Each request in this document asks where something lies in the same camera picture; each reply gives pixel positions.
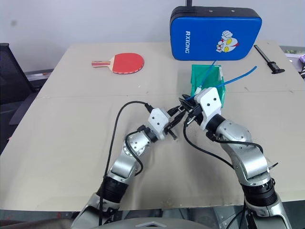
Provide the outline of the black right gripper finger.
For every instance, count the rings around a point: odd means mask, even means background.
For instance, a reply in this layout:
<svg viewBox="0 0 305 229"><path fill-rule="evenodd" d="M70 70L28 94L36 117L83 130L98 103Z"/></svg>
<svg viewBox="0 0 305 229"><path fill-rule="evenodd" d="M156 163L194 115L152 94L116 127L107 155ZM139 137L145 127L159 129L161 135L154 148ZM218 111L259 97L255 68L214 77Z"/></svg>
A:
<svg viewBox="0 0 305 229"><path fill-rule="evenodd" d="M181 105L195 105L194 97L187 94L182 94L182 98L179 97Z"/></svg>
<svg viewBox="0 0 305 229"><path fill-rule="evenodd" d="M193 106L190 103L188 102L180 102L180 103L181 105L178 108L180 112L185 111L189 113L193 110Z"/></svg>

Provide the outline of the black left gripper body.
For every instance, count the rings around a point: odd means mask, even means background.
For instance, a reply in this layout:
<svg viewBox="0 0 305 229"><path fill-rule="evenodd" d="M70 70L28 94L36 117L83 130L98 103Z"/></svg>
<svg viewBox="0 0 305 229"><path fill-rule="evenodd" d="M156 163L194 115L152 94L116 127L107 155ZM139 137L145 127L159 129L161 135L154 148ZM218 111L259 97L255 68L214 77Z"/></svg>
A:
<svg viewBox="0 0 305 229"><path fill-rule="evenodd" d="M173 118L174 119L174 117L176 116L176 114L168 114L169 116L170 116L170 118ZM169 134L172 138L173 138L173 140L176 140L177 139L177 136L176 136L176 134L172 131L172 129L170 129L170 130L167 130L167 126L164 128L164 133L167 135L167 134Z"/></svg>

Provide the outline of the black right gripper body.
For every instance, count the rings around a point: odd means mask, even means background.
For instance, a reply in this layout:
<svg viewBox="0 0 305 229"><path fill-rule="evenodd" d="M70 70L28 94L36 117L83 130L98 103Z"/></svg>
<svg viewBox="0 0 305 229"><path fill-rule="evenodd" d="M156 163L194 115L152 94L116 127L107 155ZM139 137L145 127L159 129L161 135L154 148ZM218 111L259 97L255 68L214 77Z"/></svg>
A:
<svg viewBox="0 0 305 229"><path fill-rule="evenodd" d="M188 126L193 121L195 121L198 125L201 125L203 121L203 110L201 105L196 103L185 103L184 107L188 112L188 116L185 121L186 125Z"/></svg>

